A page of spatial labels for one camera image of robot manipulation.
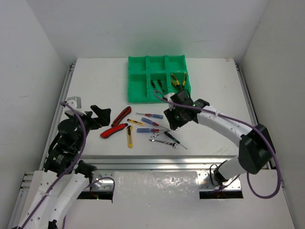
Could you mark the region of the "yellow needle nose pliers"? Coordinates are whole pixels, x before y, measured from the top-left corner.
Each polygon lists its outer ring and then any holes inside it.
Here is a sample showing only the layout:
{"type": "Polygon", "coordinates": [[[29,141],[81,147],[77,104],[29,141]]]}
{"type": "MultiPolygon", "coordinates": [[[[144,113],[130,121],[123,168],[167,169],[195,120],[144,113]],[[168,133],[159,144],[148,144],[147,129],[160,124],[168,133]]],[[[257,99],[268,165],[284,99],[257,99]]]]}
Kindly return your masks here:
{"type": "Polygon", "coordinates": [[[191,96],[187,72],[183,73],[183,81],[181,83],[181,88],[188,94],[189,97],[191,96]]]}

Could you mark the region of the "blue screwdriver thin shaft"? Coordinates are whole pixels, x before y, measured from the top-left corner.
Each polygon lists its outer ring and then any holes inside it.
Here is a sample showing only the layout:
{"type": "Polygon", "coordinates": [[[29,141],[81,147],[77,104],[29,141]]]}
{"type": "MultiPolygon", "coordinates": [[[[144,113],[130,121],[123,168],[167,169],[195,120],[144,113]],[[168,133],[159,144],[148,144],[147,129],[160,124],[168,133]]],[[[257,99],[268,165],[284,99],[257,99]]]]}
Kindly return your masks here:
{"type": "Polygon", "coordinates": [[[163,115],[161,115],[161,114],[151,114],[151,113],[136,113],[136,114],[143,115],[146,117],[151,117],[151,118],[163,119],[163,115]]]}

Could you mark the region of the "yellow handled pliers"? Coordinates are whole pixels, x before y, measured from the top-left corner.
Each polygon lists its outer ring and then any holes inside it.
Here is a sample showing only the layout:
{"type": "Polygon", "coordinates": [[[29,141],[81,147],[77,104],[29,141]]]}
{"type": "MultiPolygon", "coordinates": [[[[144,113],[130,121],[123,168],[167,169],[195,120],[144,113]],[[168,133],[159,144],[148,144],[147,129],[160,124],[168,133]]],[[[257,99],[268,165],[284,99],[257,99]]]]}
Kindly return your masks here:
{"type": "Polygon", "coordinates": [[[180,85],[180,82],[179,82],[179,80],[177,79],[177,77],[176,77],[173,73],[170,75],[170,77],[171,77],[171,83],[172,83],[172,85],[173,85],[175,88],[181,90],[181,89],[182,89],[182,86],[180,85]]]}

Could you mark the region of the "black green precision screwdriver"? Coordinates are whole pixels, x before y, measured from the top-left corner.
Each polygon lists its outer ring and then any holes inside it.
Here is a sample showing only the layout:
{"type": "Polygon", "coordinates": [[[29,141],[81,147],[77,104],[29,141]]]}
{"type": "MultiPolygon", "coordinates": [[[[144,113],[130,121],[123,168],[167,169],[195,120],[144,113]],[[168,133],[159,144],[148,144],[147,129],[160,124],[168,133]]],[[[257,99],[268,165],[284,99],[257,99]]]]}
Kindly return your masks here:
{"type": "Polygon", "coordinates": [[[165,89],[163,87],[162,81],[160,79],[157,80],[158,85],[160,86],[163,93],[165,93],[165,89]]]}

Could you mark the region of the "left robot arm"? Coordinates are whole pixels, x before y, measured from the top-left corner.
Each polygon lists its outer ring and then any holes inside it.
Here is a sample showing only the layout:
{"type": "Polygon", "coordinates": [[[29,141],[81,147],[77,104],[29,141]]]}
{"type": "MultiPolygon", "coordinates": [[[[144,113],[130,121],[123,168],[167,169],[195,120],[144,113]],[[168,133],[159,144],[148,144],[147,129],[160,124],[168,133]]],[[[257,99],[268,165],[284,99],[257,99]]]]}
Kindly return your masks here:
{"type": "Polygon", "coordinates": [[[73,100],[60,103],[67,119],[58,124],[43,169],[35,171],[18,229],[57,229],[80,193],[92,181],[95,166],[80,159],[91,130],[110,124],[111,109],[76,108],[73,100]]]}

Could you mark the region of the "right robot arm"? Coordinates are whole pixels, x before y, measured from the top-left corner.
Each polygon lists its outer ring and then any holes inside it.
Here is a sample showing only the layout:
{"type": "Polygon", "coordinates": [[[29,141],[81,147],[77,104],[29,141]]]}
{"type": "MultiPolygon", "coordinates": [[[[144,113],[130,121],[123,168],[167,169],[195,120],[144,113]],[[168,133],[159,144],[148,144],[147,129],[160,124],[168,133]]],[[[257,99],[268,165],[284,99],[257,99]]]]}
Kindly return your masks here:
{"type": "Polygon", "coordinates": [[[238,147],[237,156],[222,162],[213,171],[213,181],[218,185],[240,174],[257,174],[272,158],[266,145],[271,139],[264,125],[258,124],[251,128],[230,120],[207,101],[193,101],[184,90],[166,94],[165,99],[169,102],[169,108],[164,114],[171,129],[176,130],[193,121],[218,132],[238,147]]]}

